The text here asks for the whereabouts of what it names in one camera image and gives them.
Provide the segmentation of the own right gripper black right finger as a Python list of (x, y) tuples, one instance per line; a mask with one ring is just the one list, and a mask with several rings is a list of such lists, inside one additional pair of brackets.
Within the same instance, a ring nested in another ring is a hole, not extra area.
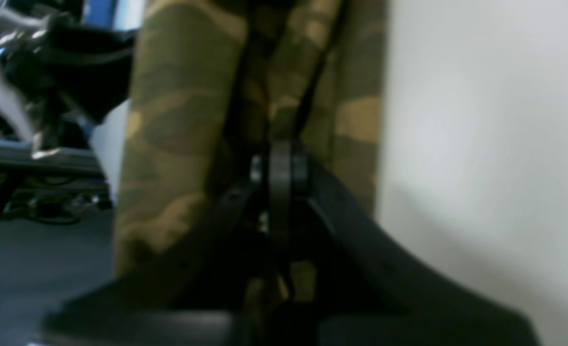
[(523, 314), (466, 289), (389, 236), (299, 142), (290, 249), (317, 270), (318, 346), (538, 346)]

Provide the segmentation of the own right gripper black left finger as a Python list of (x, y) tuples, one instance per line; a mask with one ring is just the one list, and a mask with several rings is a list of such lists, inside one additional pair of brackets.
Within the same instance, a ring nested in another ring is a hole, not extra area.
[(292, 144), (275, 142), (181, 240), (48, 314), (39, 344), (259, 346), (240, 307), (251, 276), (286, 259), (291, 197)]

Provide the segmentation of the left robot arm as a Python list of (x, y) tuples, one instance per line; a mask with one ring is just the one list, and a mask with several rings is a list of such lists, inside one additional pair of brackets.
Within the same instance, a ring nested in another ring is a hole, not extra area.
[(295, 109), (298, 98), (284, 54), (311, 4), (149, 0), (134, 37), (44, 18), (34, 26), (44, 35), (9, 58), (1, 81), (25, 103), (40, 150), (56, 148), (64, 97), (93, 118), (130, 99), (113, 232), (119, 275), (187, 237), (250, 156), (291, 130), (284, 101)]

